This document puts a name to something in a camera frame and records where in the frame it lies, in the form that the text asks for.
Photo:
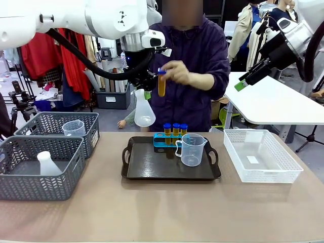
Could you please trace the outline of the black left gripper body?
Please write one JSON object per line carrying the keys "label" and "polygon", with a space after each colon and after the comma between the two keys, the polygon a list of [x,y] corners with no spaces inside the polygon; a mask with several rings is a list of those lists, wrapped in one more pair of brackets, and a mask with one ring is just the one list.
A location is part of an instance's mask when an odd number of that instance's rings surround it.
{"label": "black left gripper body", "polygon": [[155,49],[143,49],[138,52],[125,51],[127,68],[124,71],[131,73],[127,79],[131,84],[139,85],[138,89],[149,86],[153,90],[156,87],[158,77],[150,69],[154,55]]}

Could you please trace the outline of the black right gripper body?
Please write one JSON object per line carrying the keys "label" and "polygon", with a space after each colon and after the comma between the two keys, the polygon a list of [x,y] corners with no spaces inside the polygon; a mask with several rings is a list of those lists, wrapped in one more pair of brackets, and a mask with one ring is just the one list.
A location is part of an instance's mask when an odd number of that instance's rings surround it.
{"label": "black right gripper body", "polygon": [[272,68],[284,70],[297,61],[296,54],[290,49],[283,37],[274,37],[268,40],[260,49],[262,65],[260,72],[266,72]]}

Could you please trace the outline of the person's left hand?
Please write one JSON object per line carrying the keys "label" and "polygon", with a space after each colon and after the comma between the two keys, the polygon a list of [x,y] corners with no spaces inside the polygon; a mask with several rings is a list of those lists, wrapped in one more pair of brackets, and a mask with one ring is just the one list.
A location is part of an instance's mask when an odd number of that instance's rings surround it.
{"label": "person's left hand", "polygon": [[166,74],[162,76],[163,80],[170,80],[182,85],[190,84],[190,72],[182,61],[170,61],[161,68],[166,71]]}

